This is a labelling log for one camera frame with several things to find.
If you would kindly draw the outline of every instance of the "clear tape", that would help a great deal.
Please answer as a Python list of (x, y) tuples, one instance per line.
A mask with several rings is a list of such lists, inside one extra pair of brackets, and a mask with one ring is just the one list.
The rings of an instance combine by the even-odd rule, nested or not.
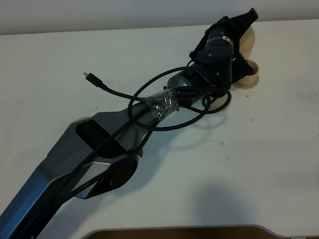
[(178, 96), (171, 89), (146, 97), (144, 102), (151, 108), (152, 114), (158, 122), (179, 108)]

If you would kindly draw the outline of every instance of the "white table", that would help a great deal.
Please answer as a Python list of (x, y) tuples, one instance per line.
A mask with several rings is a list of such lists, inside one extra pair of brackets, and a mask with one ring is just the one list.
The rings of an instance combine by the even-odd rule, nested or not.
[[(133, 94), (151, 77), (185, 65), (207, 28), (0, 36), (0, 213), (70, 122), (127, 107), (127, 100), (86, 82), (84, 71)], [(127, 184), (70, 200), (39, 238), (251, 225), (286, 237), (318, 236), (319, 20), (253, 28), (256, 88), (232, 89), (225, 112), (154, 133)], [(164, 124), (193, 115), (182, 110)]]

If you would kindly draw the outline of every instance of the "robotic arm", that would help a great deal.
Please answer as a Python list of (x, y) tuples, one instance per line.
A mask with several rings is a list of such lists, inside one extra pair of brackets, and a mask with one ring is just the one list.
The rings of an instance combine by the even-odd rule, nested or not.
[[(98, 113), (68, 127), (0, 216), (0, 239), (36, 238), (60, 206), (73, 196), (88, 199), (124, 185), (134, 174), (153, 131), (184, 127), (225, 108), (230, 102), (231, 84), (253, 72), (239, 53), (239, 39), (257, 18), (253, 8), (244, 15), (222, 18), (190, 53), (193, 65), (158, 75), (134, 96), (115, 92), (93, 74), (85, 73), (95, 86), (130, 99), (128, 108)], [(177, 71), (180, 72), (169, 79), (164, 91), (148, 98), (138, 97), (152, 82)], [(210, 111), (210, 104), (225, 94), (228, 100), (224, 105)], [(202, 98), (205, 109), (193, 108)], [(179, 107), (199, 115), (180, 125), (156, 127)]]

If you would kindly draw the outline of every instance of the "white tabletop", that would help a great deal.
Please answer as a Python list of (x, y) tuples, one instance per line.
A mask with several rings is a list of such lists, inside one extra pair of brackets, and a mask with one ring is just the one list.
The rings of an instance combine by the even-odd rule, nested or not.
[[(127, 100), (85, 81), (84, 71), (133, 94), (151, 77), (184, 66), (207, 28), (0, 36), (0, 213), (70, 122), (127, 107)], [(225, 112), (155, 132), (127, 184), (70, 200), (39, 238), (246, 225), (287, 237), (318, 236), (319, 20), (258, 22), (253, 28), (256, 88), (232, 89)], [(193, 115), (182, 110), (164, 124)]]

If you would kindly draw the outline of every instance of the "white wall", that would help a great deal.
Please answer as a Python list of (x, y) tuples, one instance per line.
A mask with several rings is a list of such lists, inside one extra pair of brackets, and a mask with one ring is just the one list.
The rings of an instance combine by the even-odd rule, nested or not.
[(319, 0), (0, 0), (0, 34), (211, 24), (252, 7), (259, 21), (319, 18)]

